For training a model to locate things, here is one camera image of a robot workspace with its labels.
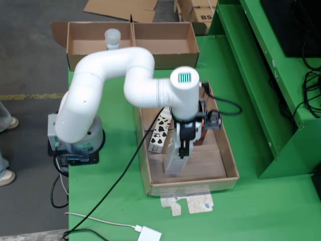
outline green led indicator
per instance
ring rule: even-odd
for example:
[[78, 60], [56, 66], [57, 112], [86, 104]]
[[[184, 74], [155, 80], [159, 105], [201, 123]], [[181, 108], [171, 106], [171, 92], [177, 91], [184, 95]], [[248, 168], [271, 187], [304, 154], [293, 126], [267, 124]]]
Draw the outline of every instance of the green led indicator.
[[179, 83], [189, 83], [191, 81], [190, 73], [179, 74]]

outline white shoe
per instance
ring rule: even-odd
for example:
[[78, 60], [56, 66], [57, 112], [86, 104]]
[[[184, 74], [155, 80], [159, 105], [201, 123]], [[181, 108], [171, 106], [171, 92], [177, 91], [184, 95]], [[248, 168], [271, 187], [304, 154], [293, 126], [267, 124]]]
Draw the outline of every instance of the white shoe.
[[19, 121], [17, 118], [15, 117], [12, 117], [12, 120], [11, 120], [11, 123], [10, 123], [10, 126], [7, 128], [7, 130], [12, 130], [14, 128], [17, 128], [19, 125]]
[[16, 174], [13, 171], [6, 170], [3, 177], [0, 178], [0, 187], [12, 183], [16, 178]]

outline concrete floor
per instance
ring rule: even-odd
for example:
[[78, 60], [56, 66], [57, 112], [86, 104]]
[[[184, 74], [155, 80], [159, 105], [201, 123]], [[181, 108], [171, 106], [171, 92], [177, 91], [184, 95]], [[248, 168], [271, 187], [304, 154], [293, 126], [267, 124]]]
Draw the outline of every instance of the concrete floor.
[[[60, 99], [32, 94], [67, 90], [65, 49], [52, 38], [52, 21], [116, 20], [84, 13], [86, 3], [0, 0], [0, 100], [10, 99], [3, 104], [21, 123], [19, 128], [0, 135], [1, 152], [17, 175], [14, 183], [0, 188], [0, 236], [68, 227], [64, 215], [67, 208], [50, 205], [50, 189], [57, 172], [47, 156], [47, 116], [57, 111]], [[178, 21], [173, 0], [159, 0], [155, 11], [155, 22]], [[57, 186], [55, 200], [58, 205], [66, 201], [61, 185]]]

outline open cardboard box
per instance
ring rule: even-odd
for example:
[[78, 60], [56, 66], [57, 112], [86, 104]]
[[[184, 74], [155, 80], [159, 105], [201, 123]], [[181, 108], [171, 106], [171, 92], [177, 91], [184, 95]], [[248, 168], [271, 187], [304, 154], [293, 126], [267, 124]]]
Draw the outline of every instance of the open cardboard box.
[[[203, 88], [200, 89], [200, 97], [206, 101], [209, 110], [218, 110], [215, 100], [208, 98]], [[141, 142], [158, 111], [159, 108], [135, 108], [138, 143]], [[203, 144], [194, 147], [179, 175], [166, 175], [164, 172], [166, 149], [172, 134], [173, 131], [169, 131], [161, 154], [148, 151], [152, 132], [147, 135], [139, 150], [141, 174], [147, 195], [201, 193], [230, 189], [235, 185], [239, 174], [224, 125], [221, 130], [207, 131]]]
[[55, 41], [67, 49], [69, 69], [88, 54], [106, 50], [105, 31], [121, 32], [121, 48], [139, 46], [151, 51], [155, 69], [195, 67], [199, 48], [190, 23], [53, 22]]
[[133, 23], [135, 46], [148, 49], [155, 69], [195, 67], [199, 47], [191, 23]]
[[134, 46], [130, 22], [53, 22], [51, 30], [55, 41], [67, 49], [69, 69], [74, 71], [78, 62], [88, 54], [106, 50], [105, 32], [118, 29], [120, 48]]

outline black monitor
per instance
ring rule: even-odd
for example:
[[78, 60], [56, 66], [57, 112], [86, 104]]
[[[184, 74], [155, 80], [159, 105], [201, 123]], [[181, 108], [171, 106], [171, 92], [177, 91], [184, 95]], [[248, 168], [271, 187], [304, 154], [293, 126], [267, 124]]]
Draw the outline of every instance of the black monitor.
[[261, 0], [262, 7], [287, 57], [321, 57], [321, 1]]

